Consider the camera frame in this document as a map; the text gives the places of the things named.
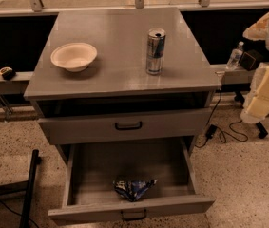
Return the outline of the blue chip bag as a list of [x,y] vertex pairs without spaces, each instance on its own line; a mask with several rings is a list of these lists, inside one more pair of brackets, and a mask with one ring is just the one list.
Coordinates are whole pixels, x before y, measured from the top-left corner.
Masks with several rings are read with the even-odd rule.
[[121,197],[130,202],[135,202],[156,183],[157,180],[119,180],[113,182],[113,187]]

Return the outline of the grey drawer cabinet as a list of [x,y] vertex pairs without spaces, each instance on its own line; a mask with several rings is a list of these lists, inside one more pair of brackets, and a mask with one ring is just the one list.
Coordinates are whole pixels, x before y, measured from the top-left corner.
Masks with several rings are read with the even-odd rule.
[[[146,72],[151,29],[166,33],[158,75]],[[96,47],[98,55],[87,69],[68,72],[51,62],[53,50],[69,43]],[[210,109],[220,86],[178,9],[101,9],[58,14],[24,96],[40,120]],[[184,139],[192,150],[198,135],[175,138]],[[72,145],[53,146],[66,158]]]

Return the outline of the grey top drawer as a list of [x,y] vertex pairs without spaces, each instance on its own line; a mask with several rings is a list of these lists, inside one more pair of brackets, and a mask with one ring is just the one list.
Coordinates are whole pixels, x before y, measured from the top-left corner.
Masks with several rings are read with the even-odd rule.
[[209,108],[42,118],[51,145],[195,136],[206,126]]

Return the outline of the grey open middle drawer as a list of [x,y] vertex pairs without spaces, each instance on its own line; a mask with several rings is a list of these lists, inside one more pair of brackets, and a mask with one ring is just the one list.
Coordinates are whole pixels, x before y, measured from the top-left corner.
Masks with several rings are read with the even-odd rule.
[[[114,181],[157,180],[137,201],[116,193]],[[147,218],[204,213],[214,203],[196,191],[182,138],[74,144],[62,207],[48,212],[59,226],[121,220],[121,211],[145,209]]]

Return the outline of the silver blue energy drink can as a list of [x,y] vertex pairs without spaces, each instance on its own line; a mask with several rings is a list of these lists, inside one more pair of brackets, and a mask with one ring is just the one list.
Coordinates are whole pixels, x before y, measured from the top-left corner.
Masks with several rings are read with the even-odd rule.
[[165,30],[152,28],[147,35],[146,72],[151,75],[161,73],[165,46]]

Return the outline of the white paper bowl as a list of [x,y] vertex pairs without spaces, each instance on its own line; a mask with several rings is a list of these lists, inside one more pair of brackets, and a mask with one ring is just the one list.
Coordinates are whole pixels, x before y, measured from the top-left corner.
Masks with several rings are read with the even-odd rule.
[[50,55],[51,62],[69,72],[80,72],[96,59],[97,49],[87,43],[69,43],[62,45]]

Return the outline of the clear plastic water bottle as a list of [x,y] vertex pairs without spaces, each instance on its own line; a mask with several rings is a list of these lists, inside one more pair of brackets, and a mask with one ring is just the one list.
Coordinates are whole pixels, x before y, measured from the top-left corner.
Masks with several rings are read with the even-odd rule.
[[243,45],[244,45],[244,42],[240,41],[238,42],[238,45],[232,50],[230,58],[226,65],[227,70],[234,70],[237,68],[240,62],[240,58],[243,54]]

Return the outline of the small black speaker box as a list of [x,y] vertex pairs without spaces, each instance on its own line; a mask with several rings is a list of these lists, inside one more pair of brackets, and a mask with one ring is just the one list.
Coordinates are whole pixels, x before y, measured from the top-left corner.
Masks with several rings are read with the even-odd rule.
[[240,66],[248,71],[255,70],[262,60],[263,56],[260,53],[255,50],[248,50],[242,54]]

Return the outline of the yellow black tape measure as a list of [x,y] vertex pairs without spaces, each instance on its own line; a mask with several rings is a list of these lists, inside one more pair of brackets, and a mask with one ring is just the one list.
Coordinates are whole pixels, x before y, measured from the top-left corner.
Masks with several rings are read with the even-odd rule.
[[4,80],[10,80],[16,75],[16,72],[11,67],[5,66],[0,69],[0,75]]

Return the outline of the black table leg left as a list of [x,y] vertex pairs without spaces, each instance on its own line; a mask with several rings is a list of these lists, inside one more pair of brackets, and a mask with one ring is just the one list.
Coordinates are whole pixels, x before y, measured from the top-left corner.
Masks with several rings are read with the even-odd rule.
[[15,182],[15,183],[0,185],[0,196],[14,194],[18,192],[25,193],[23,207],[20,213],[17,213],[11,210],[3,201],[0,200],[0,203],[3,206],[5,206],[13,214],[18,215],[20,217],[19,228],[30,228],[29,226],[31,224],[33,224],[36,228],[39,228],[37,223],[33,219],[30,218],[30,206],[31,206],[31,201],[33,197],[36,170],[40,162],[41,162],[41,157],[39,156],[39,151],[37,149],[34,149],[31,155],[28,179],[24,181]]

